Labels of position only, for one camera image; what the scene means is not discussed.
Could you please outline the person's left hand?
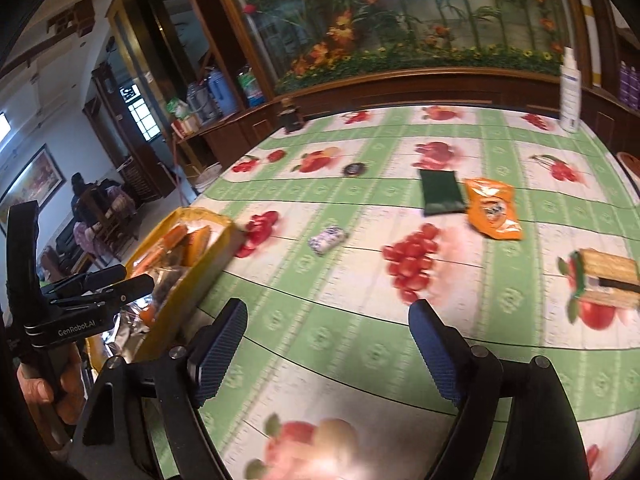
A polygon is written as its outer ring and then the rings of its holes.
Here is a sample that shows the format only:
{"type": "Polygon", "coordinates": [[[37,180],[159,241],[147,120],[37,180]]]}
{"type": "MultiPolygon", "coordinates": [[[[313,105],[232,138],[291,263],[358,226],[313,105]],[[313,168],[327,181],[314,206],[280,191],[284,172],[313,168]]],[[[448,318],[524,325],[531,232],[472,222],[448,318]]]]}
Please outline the person's left hand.
{"type": "Polygon", "coordinates": [[[85,405],[85,390],[81,381],[81,358],[74,344],[66,347],[66,361],[58,378],[58,390],[23,363],[16,374],[32,419],[41,430],[47,426],[44,408],[54,408],[66,425],[77,424],[85,405]]]}

